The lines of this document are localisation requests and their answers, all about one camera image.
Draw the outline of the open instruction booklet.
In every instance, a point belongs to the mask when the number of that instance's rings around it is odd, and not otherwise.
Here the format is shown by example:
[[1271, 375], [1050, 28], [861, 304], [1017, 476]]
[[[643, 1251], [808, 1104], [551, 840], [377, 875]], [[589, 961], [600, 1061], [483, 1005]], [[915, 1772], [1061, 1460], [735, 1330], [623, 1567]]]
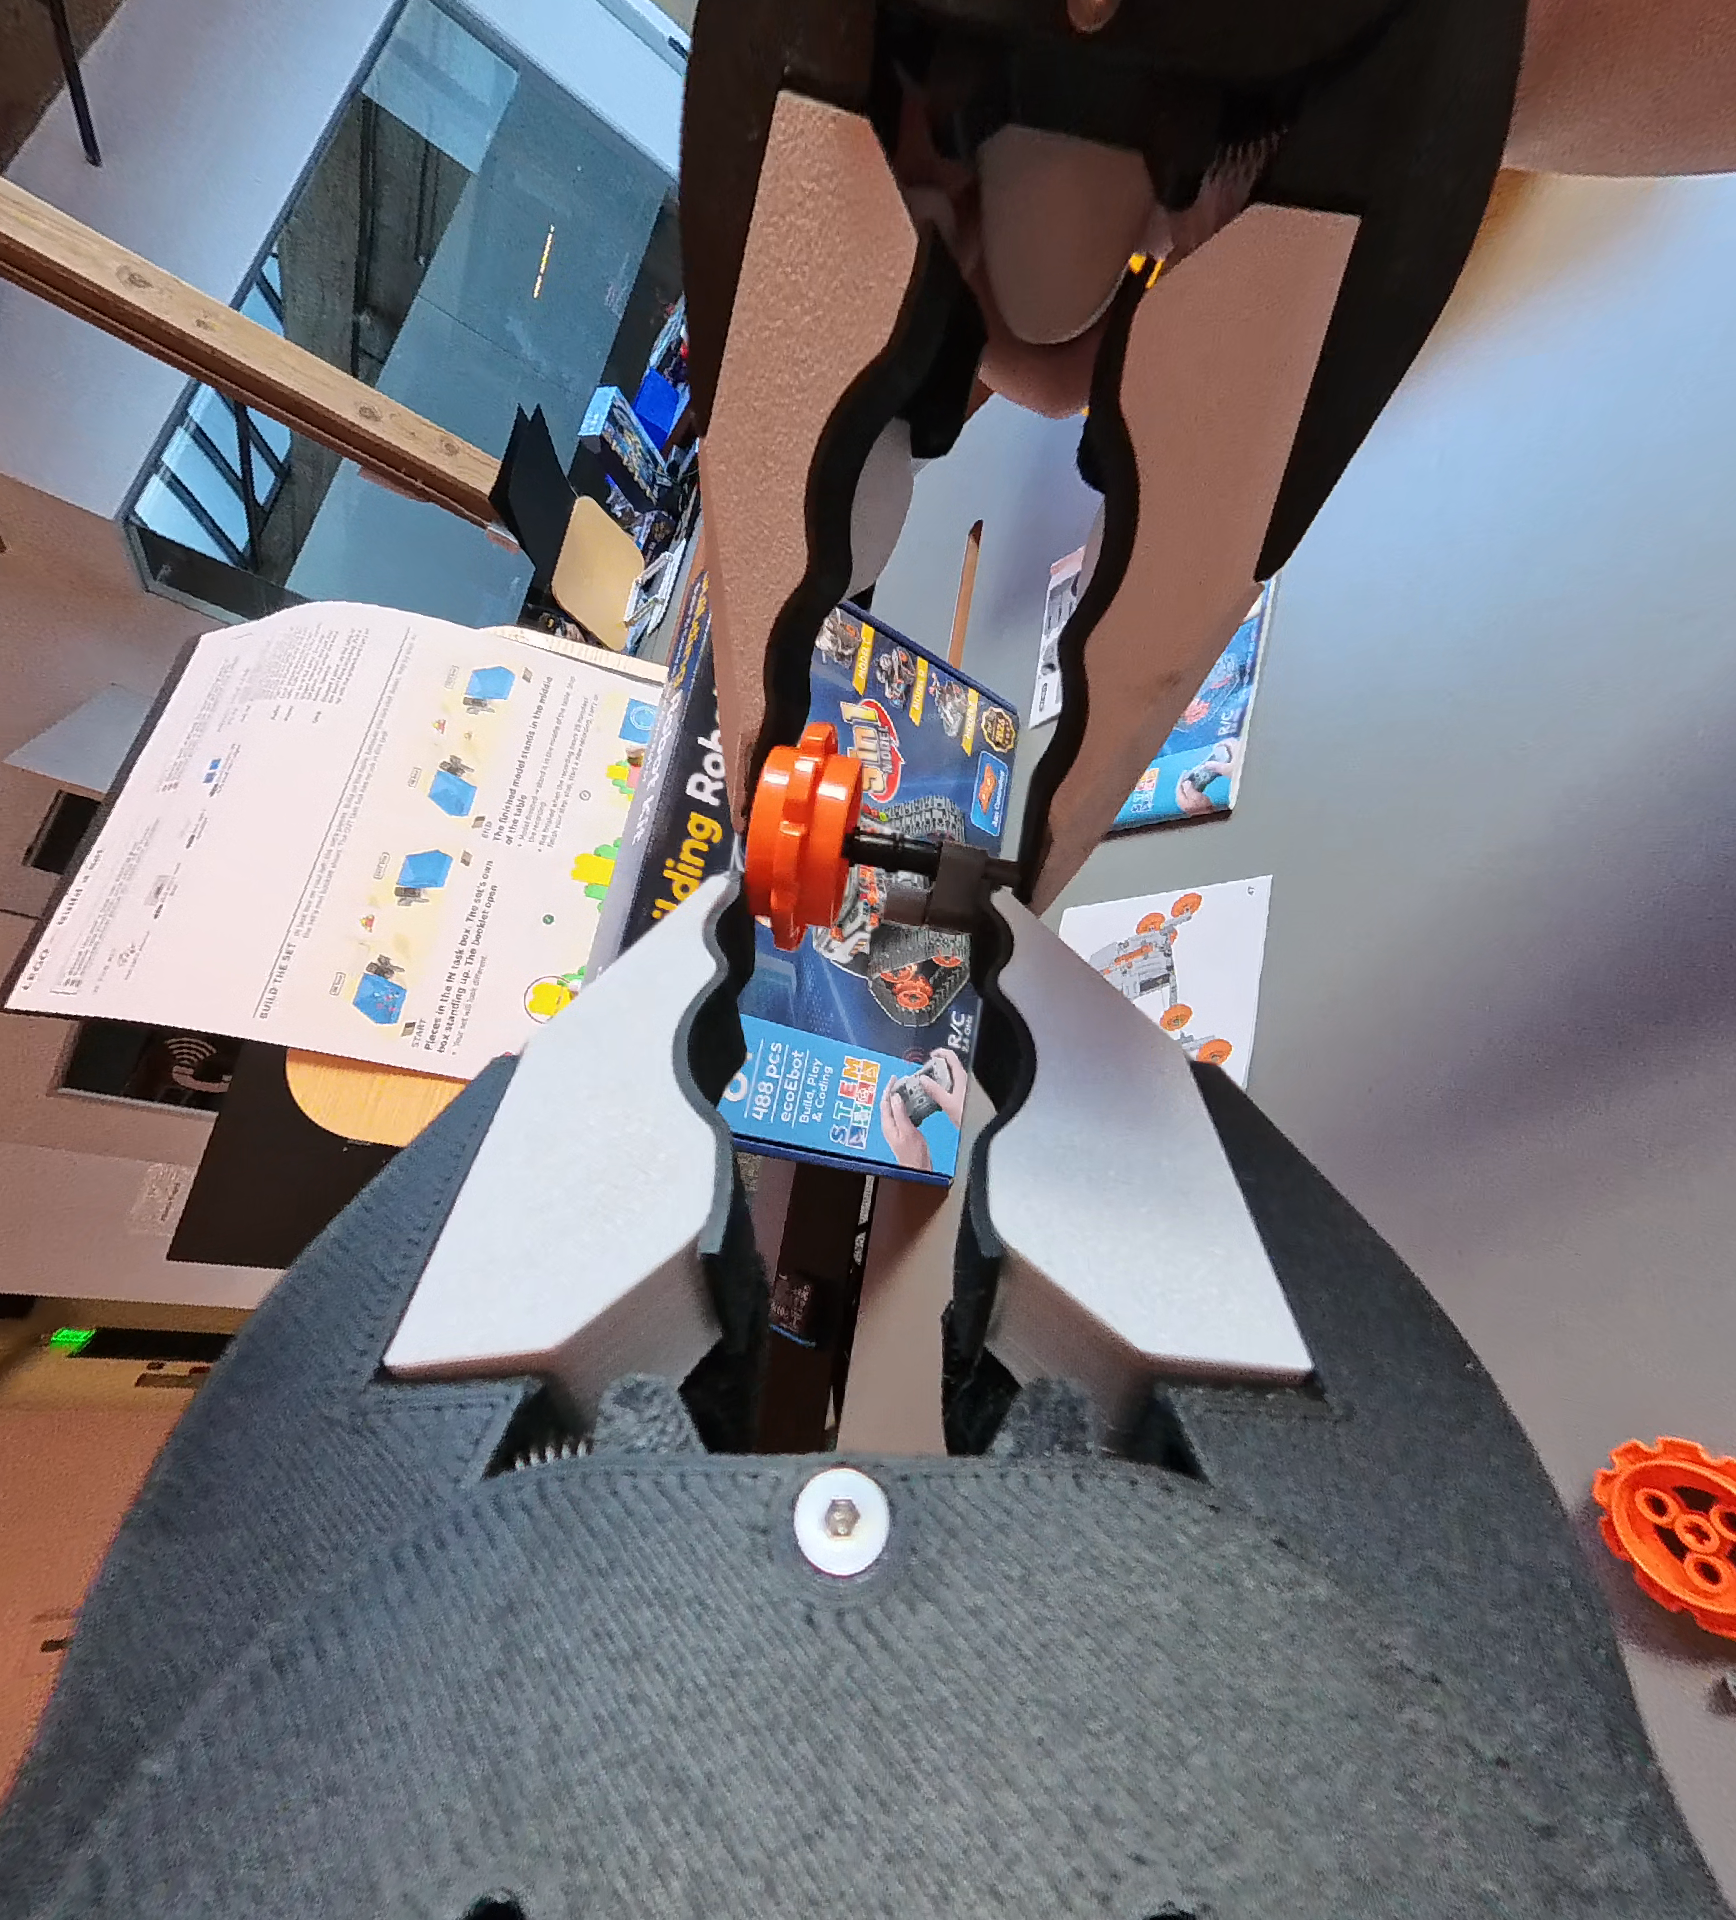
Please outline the open instruction booklet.
[[1270, 890], [1255, 877], [1072, 907], [1059, 938], [1188, 1061], [1246, 1086]]

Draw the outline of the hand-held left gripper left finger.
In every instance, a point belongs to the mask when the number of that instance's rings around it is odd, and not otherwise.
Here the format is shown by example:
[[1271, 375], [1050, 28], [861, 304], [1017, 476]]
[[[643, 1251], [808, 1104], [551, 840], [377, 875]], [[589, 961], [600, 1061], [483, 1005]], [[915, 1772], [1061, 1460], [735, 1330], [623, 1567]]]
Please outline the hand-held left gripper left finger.
[[535, 1379], [592, 1416], [688, 1381], [704, 1441], [753, 1453], [767, 1280], [716, 1103], [745, 1058], [756, 930], [738, 872], [589, 980], [520, 1055], [381, 1357], [395, 1381]]

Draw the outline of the grey desk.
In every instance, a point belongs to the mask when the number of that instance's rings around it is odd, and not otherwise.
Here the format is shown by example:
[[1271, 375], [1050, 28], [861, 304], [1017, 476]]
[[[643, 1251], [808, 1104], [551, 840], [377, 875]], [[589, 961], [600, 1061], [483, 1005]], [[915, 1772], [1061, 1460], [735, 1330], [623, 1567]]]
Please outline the grey desk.
[[1240, 797], [1045, 911], [1270, 879], [1249, 1094], [1581, 1522], [1736, 1457], [1736, 174], [1511, 184], [1280, 576]]

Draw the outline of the blue robot kit box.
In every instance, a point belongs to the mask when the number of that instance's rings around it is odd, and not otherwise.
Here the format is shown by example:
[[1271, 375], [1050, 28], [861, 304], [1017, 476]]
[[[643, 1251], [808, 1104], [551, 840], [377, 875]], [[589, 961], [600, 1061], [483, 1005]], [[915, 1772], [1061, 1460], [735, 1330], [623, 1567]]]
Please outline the blue robot kit box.
[[[808, 721], [864, 766], [861, 827], [1000, 855], [1014, 785], [1014, 706], [844, 605], [810, 661]], [[727, 870], [735, 832], [712, 676], [705, 578], [688, 585], [667, 680], [600, 907], [604, 967]], [[979, 1007], [969, 938], [903, 925], [915, 877], [852, 869], [829, 925], [781, 951], [756, 930], [738, 998], [745, 1055], [720, 1109], [735, 1141], [786, 1159], [945, 1184], [959, 1147], [955, 1090]]]

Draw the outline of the orange gear with grey beam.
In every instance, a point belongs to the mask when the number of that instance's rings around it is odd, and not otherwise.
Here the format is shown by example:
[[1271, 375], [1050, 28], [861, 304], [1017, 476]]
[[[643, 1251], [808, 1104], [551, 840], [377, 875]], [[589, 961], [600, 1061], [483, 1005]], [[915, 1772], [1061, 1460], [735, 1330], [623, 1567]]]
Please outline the orange gear with grey beam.
[[832, 724], [810, 724], [766, 756], [743, 840], [743, 897], [775, 949], [797, 949], [810, 929], [839, 925], [859, 870], [907, 875], [917, 886], [880, 902], [880, 921], [954, 934], [976, 930], [998, 889], [1019, 869], [976, 846], [858, 827], [864, 764], [839, 753]]

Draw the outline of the white instruction poster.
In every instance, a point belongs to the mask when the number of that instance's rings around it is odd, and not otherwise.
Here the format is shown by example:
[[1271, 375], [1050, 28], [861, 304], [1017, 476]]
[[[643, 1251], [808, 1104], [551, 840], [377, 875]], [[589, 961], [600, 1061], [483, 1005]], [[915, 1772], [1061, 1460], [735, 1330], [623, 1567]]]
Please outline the white instruction poster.
[[661, 689], [356, 602], [201, 636], [0, 1005], [469, 1081], [581, 990]]

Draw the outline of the black and tan chair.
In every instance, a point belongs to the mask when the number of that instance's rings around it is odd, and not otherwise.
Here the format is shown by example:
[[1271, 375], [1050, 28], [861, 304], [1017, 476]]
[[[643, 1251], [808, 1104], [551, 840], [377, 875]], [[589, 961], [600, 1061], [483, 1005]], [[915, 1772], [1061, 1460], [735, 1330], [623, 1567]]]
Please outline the black and tan chair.
[[640, 546], [592, 497], [572, 488], [542, 410], [518, 410], [495, 471], [492, 509], [535, 570], [539, 602], [622, 655]]
[[312, 1123], [284, 1048], [241, 1043], [166, 1256], [284, 1271], [395, 1154]]

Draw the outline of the blue cover booklet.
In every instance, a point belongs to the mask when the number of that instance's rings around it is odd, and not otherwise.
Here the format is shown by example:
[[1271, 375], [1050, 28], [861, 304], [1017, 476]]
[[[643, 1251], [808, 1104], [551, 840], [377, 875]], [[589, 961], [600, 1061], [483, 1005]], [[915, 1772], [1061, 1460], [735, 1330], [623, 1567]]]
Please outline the blue cover booklet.
[[1234, 812], [1271, 605], [1273, 585], [1263, 585], [1120, 805], [1112, 835], [1219, 820]]

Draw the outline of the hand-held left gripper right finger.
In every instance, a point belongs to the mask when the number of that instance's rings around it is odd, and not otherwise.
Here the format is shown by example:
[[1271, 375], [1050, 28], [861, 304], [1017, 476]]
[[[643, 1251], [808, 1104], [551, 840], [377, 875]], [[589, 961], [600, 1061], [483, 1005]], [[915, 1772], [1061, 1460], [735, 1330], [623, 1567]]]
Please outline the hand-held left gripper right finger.
[[1075, 1383], [1110, 1435], [1162, 1383], [1299, 1385], [1311, 1361], [1182, 1052], [1012, 890], [976, 929], [969, 1152], [943, 1316], [947, 1450], [1016, 1386]]

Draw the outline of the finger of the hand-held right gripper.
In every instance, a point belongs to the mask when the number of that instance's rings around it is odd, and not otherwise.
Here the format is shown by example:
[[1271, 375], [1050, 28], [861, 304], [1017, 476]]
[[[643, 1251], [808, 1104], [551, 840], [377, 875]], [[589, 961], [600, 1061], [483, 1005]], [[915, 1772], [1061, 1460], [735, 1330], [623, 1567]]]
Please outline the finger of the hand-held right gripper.
[[852, 585], [872, 449], [939, 355], [966, 381], [979, 333], [951, 249], [914, 222], [869, 121], [783, 91], [700, 469], [727, 772], [799, 732], [811, 642]]
[[1101, 540], [1024, 810], [1033, 908], [1078, 877], [1255, 598], [1357, 229], [1345, 212], [1249, 209], [1115, 312], [1088, 420]]

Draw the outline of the wooden post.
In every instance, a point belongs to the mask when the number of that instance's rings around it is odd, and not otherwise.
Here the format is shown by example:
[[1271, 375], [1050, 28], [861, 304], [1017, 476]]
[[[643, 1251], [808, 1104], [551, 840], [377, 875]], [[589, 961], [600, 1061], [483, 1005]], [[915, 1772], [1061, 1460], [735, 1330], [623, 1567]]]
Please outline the wooden post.
[[498, 462], [0, 176], [0, 279], [476, 527]]

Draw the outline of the person's right forearm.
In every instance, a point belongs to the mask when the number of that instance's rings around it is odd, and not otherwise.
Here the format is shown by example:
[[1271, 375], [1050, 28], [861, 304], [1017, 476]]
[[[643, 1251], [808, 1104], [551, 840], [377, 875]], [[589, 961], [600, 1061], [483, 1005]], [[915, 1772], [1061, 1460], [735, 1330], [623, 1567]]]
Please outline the person's right forearm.
[[1736, 2], [1529, 2], [1504, 167], [1736, 173]]

